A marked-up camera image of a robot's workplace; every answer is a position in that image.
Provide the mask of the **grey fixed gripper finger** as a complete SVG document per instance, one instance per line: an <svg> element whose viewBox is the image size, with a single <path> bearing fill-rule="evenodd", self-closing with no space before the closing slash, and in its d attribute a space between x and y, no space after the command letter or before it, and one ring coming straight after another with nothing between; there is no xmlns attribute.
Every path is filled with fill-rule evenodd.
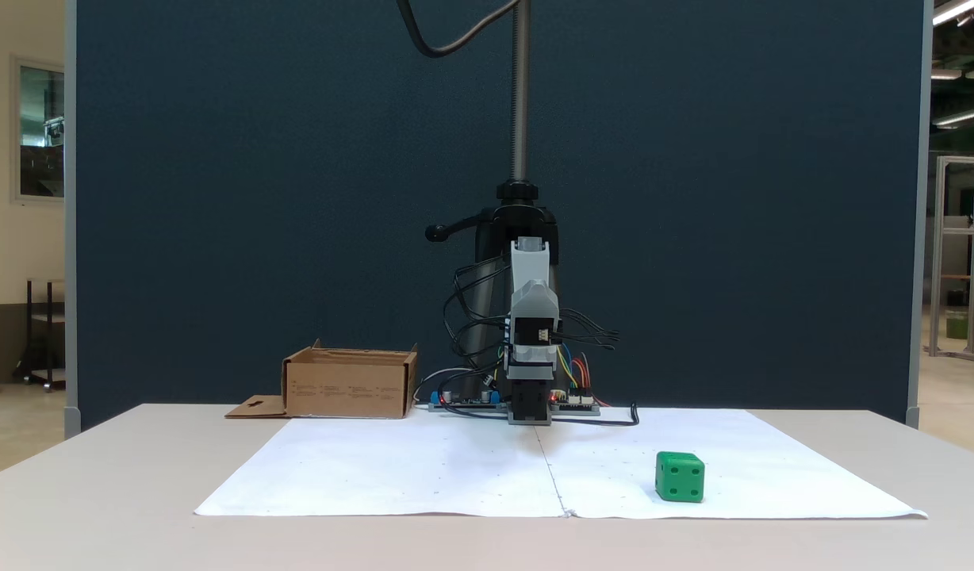
<svg viewBox="0 0 974 571"><path fill-rule="evenodd" d="M548 281L530 279L510 295L509 315L516 319L559 319L559 300Z"/></svg>

